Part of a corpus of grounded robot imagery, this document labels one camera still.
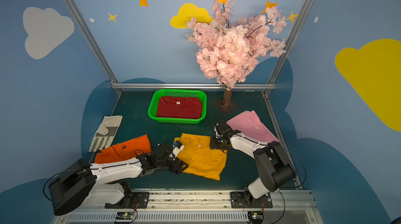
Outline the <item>yellow t-shirt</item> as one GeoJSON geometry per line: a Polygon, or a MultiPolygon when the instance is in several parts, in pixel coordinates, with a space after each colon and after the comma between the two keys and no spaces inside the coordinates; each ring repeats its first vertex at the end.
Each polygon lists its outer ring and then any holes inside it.
{"type": "Polygon", "coordinates": [[[188,168],[184,170],[185,173],[220,180],[220,175],[226,167],[227,154],[222,150],[210,148],[211,137],[182,134],[174,140],[184,146],[178,158],[188,164],[188,168]]]}

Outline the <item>pink t-shirt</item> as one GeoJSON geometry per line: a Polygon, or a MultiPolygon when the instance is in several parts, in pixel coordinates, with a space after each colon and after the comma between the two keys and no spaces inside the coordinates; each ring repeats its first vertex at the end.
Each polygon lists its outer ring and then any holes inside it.
{"type": "Polygon", "coordinates": [[[227,121],[233,131],[264,143],[279,142],[279,139],[261,122],[255,111],[244,111],[227,121]]]}

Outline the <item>orange t-shirt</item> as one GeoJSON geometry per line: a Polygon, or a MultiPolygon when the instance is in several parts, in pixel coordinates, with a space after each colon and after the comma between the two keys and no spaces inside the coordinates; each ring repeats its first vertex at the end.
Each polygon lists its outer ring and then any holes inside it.
{"type": "Polygon", "coordinates": [[[125,161],[138,155],[150,153],[151,151],[151,143],[148,135],[143,135],[103,149],[96,155],[95,163],[103,164],[125,161]]]}

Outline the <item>dark red t-shirt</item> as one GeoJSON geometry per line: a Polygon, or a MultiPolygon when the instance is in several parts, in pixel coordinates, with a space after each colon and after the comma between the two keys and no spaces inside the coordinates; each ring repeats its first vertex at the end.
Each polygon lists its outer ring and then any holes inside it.
{"type": "Polygon", "coordinates": [[[157,117],[198,119],[202,117],[202,111],[203,103],[199,98],[162,96],[157,117]]]}

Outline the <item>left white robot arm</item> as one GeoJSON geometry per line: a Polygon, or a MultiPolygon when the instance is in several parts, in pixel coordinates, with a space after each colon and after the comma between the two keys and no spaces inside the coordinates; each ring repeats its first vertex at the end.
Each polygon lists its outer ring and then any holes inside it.
{"type": "Polygon", "coordinates": [[[129,203],[130,188],[123,179],[134,179],[169,170],[181,174],[188,164],[178,158],[184,150],[180,141],[161,144],[155,151],[129,160],[112,163],[88,163],[80,159],[49,182],[53,212],[61,216],[81,205],[106,204],[116,207],[129,203]]]}

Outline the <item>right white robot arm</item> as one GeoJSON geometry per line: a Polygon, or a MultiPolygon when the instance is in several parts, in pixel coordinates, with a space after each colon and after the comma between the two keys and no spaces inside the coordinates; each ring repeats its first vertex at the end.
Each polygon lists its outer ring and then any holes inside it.
{"type": "Polygon", "coordinates": [[[277,141],[266,143],[232,130],[224,121],[214,126],[210,148],[241,151],[255,160],[259,177],[245,189],[247,200],[258,200],[297,177],[289,151],[277,141]]]}

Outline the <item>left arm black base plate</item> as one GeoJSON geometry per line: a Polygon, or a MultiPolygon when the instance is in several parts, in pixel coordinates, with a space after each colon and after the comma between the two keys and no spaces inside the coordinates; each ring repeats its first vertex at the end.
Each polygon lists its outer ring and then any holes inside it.
{"type": "Polygon", "coordinates": [[[106,203],[106,209],[145,209],[149,201],[149,192],[130,192],[115,204],[106,203]]]}

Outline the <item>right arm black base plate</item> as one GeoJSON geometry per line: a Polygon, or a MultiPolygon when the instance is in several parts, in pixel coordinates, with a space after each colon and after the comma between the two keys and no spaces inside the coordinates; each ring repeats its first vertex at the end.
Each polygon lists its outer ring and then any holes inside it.
{"type": "Polygon", "coordinates": [[[230,193],[230,201],[232,208],[273,208],[269,193],[256,199],[249,192],[233,191],[230,193]]]}

